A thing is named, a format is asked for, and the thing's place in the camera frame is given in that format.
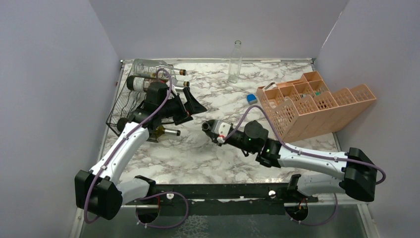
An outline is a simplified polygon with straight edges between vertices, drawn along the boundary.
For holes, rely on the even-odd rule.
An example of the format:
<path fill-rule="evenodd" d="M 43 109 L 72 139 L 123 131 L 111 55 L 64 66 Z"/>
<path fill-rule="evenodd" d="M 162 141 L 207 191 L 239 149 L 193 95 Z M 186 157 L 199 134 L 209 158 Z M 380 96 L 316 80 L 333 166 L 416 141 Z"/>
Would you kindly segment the clear glass bottle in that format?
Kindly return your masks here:
<path fill-rule="evenodd" d="M 234 42 L 234 49 L 231 53 L 230 60 L 229 60 L 229 67 L 228 67 L 228 81 L 232 83 L 236 83 L 239 79 L 239 74 L 241 71 L 241 64 L 242 64 L 242 50 L 241 50 L 242 42 L 240 40 L 236 40 Z"/>

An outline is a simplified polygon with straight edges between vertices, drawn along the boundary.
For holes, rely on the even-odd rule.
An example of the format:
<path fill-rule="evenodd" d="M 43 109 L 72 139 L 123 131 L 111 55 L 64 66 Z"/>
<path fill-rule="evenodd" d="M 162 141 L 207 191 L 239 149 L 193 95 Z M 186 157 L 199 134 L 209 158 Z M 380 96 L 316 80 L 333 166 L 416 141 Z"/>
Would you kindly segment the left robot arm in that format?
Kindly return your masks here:
<path fill-rule="evenodd" d="M 88 171 L 80 170 L 76 174 L 75 199 L 78 208 L 86 214 L 111 220 L 128 202 L 140 199 L 148 204 L 155 199 L 154 180 L 136 176 L 120 183 L 119 179 L 128 162 L 162 125 L 163 119 L 172 118 L 173 124 L 179 125 L 193 120 L 193 115 L 207 111 L 188 87 L 183 89 L 183 93 L 186 102 L 163 82 L 154 82 L 149 86 L 143 102 L 129 117 L 119 120 L 117 127 L 121 134 L 106 155 Z"/>

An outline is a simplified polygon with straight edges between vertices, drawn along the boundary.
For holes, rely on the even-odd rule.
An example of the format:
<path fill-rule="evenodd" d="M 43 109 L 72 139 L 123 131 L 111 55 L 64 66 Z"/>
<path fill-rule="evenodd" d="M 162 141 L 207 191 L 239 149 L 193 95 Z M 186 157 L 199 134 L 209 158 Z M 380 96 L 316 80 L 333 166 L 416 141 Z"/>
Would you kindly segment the dark green wine bottle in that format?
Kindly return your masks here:
<path fill-rule="evenodd" d="M 212 127 L 214 125 L 215 120 L 214 119 L 210 119 L 207 120 L 205 122 L 202 123 L 202 131 L 206 132 L 206 131 L 211 131 Z"/>

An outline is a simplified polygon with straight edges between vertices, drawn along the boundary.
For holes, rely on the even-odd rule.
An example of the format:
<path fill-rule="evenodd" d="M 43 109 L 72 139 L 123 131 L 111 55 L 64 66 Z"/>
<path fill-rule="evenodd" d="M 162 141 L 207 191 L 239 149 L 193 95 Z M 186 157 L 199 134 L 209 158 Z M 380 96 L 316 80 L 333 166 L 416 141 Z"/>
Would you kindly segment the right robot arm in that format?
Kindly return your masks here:
<path fill-rule="evenodd" d="M 358 201 L 374 201 L 377 168 L 358 148 L 324 152 L 281 144 L 270 139 L 268 130 L 255 120 L 240 131 L 234 130 L 232 124 L 212 119 L 202 124 L 202 131 L 218 146 L 229 144 L 245 156 L 256 154 L 256 161 L 265 167 L 314 171 L 315 175 L 292 176 L 286 196 L 293 202 L 322 193 L 343 193 Z"/>

